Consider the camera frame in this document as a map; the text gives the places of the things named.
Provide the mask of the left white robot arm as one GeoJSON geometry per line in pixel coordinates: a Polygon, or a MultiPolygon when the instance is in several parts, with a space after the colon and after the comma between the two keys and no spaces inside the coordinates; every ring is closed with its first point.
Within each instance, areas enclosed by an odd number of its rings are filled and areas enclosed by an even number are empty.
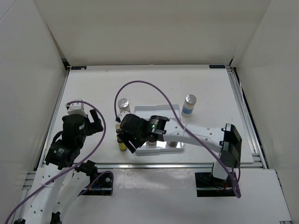
{"type": "Polygon", "coordinates": [[[95,162],[88,158],[75,164],[85,140],[96,133],[105,133],[106,124],[97,109],[91,109],[89,119],[84,109],[71,109],[63,116],[63,129],[58,132],[47,152],[40,186],[26,197],[29,209],[16,224],[60,224],[62,215],[75,199],[96,185],[98,171],[95,162]]]}

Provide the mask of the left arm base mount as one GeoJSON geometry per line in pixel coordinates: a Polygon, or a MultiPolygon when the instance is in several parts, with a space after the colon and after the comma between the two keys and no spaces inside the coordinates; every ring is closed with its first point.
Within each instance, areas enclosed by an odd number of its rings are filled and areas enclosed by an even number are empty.
{"type": "Polygon", "coordinates": [[[113,193],[114,174],[112,171],[99,172],[96,163],[88,160],[80,164],[75,170],[82,172],[89,178],[89,184],[80,192],[79,196],[111,196],[113,193]]]}

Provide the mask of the spice jar white lid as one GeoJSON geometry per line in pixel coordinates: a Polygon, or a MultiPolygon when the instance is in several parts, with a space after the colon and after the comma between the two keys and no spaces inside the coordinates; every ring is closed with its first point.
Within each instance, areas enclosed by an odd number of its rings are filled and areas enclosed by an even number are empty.
{"type": "Polygon", "coordinates": [[[175,142],[175,141],[167,142],[167,145],[170,147],[177,147],[177,144],[178,144],[178,142],[175,142]]]}
{"type": "Polygon", "coordinates": [[[157,143],[156,141],[147,141],[148,145],[156,145],[156,143],[157,143]]]}

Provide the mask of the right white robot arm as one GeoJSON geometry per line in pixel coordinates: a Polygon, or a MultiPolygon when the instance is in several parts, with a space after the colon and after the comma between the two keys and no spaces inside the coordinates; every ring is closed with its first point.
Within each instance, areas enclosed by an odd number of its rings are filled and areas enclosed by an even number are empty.
{"type": "Polygon", "coordinates": [[[145,142],[182,142],[204,147],[215,157],[210,174],[214,186],[223,185],[232,170],[241,163],[242,138],[236,127],[207,128],[184,125],[180,120],[151,116],[148,120],[131,113],[122,113],[116,119],[120,123],[119,138],[134,153],[145,142]]]}

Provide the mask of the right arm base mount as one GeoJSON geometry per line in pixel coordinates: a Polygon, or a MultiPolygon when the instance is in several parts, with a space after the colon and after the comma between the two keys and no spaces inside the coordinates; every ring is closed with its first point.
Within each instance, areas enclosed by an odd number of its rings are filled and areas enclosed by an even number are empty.
{"type": "Polygon", "coordinates": [[[239,197],[241,194],[233,187],[233,181],[228,176],[222,180],[209,172],[195,173],[197,197],[239,197]]]}

